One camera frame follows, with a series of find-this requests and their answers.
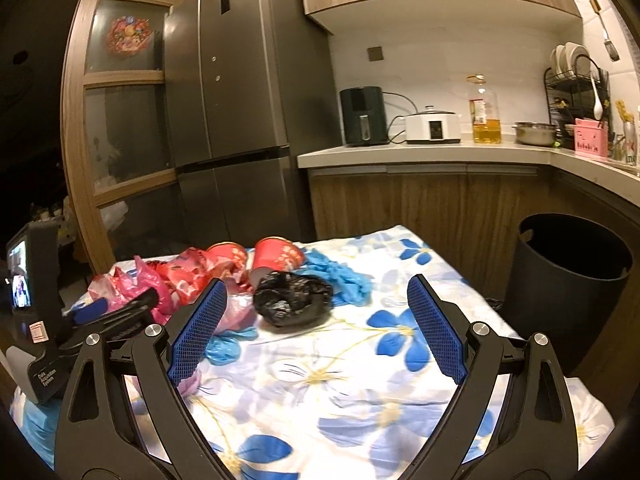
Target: glass pane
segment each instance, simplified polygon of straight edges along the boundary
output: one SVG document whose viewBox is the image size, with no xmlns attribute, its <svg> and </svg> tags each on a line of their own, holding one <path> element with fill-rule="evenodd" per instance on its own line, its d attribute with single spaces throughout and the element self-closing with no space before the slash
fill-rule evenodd
<svg viewBox="0 0 640 480">
<path fill-rule="evenodd" d="M 171 166 L 164 86 L 92 88 L 84 109 L 95 190 Z"/>
<path fill-rule="evenodd" d="M 100 0 L 86 52 L 86 72 L 160 70 L 169 7 Z"/>
<path fill-rule="evenodd" d="M 177 184 L 100 209 L 116 260 L 178 254 L 189 244 Z"/>
</svg>

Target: refrigerator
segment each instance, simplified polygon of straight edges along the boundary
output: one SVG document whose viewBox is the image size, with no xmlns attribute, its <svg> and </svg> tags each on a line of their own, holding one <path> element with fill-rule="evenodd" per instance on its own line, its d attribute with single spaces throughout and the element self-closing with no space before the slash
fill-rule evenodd
<svg viewBox="0 0 640 480">
<path fill-rule="evenodd" d="M 193 244 L 315 240 L 296 157 L 341 144 L 327 32 L 302 0 L 185 0 L 164 35 L 170 149 Z"/>
</svg>

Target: metal pot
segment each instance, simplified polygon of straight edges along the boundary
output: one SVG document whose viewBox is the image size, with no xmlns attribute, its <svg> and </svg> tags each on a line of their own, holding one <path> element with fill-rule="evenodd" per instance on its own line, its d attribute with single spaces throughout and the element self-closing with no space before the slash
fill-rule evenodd
<svg viewBox="0 0 640 480">
<path fill-rule="evenodd" d="M 529 146 L 551 147 L 556 142 L 558 128 L 554 124 L 515 123 L 516 140 Z"/>
</svg>

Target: trash can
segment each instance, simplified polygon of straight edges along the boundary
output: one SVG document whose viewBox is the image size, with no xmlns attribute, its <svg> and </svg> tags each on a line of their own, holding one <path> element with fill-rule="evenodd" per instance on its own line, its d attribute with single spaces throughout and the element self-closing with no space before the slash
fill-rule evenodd
<svg viewBox="0 0 640 480">
<path fill-rule="evenodd" d="M 632 265 L 627 245 L 596 222 L 529 216 L 520 223 L 500 315 L 523 338 L 549 336 L 568 375 L 618 304 Z"/>
</svg>

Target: metal screw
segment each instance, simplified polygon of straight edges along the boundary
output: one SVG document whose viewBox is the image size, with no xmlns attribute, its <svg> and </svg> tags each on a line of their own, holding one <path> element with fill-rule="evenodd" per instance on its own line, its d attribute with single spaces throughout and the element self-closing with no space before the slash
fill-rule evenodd
<svg viewBox="0 0 640 480">
<path fill-rule="evenodd" d="M 100 341 L 100 336 L 98 334 L 89 334 L 85 341 L 88 345 L 93 346 Z"/>
<path fill-rule="evenodd" d="M 489 327 L 484 323 L 475 323 L 474 332 L 477 333 L 478 335 L 487 335 L 490 332 L 490 330 L 489 330 Z"/>
<path fill-rule="evenodd" d="M 540 346 L 544 346 L 549 342 L 549 338 L 544 334 L 537 333 L 535 336 L 533 336 L 533 341 L 538 343 Z"/>
<path fill-rule="evenodd" d="M 153 337 L 162 332 L 162 326 L 158 325 L 158 323 L 153 323 L 153 325 L 149 325 L 145 328 L 145 334 L 149 337 Z"/>
</svg>

